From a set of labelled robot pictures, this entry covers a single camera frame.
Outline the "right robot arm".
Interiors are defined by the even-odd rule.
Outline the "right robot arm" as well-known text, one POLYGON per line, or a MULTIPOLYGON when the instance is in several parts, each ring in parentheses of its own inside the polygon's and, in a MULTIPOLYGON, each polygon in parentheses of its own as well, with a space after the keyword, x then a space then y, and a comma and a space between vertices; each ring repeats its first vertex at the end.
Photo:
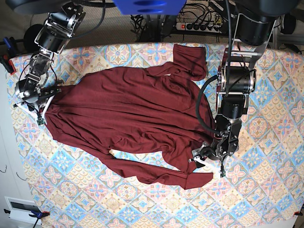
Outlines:
POLYGON ((54 56, 76 38, 75 32, 85 17, 84 6, 101 8, 100 20, 103 21, 106 7, 115 4, 104 0, 8 0, 6 4, 19 14, 48 14, 34 40, 39 50, 29 61, 29 72, 15 86, 16 96, 22 101, 14 104, 31 115, 38 125, 44 125, 46 111, 61 91, 58 86, 61 82, 55 80, 52 86, 46 87, 47 80, 41 82, 41 76, 48 76, 54 56))

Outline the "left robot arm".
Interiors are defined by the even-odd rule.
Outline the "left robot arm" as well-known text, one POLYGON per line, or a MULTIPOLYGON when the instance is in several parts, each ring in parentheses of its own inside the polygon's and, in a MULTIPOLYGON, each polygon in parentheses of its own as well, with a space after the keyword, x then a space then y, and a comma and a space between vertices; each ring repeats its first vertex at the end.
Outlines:
POLYGON ((232 16, 229 1, 225 2, 227 13, 228 48, 225 50, 218 73, 209 78, 199 91, 196 102, 196 116, 202 127, 213 134, 211 143, 203 142, 192 150, 197 168, 208 167, 217 176, 224 177, 225 169, 220 170, 206 162, 206 159, 223 163, 239 149, 238 135, 241 130, 241 117, 247 114, 250 93, 256 86, 255 64, 263 55, 275 23, 296 8, 297 0, 236 0, 232 16), (200 115, 204 91, 211 82, 217 82, 217 115, 215 127, 208 126, 200 115))

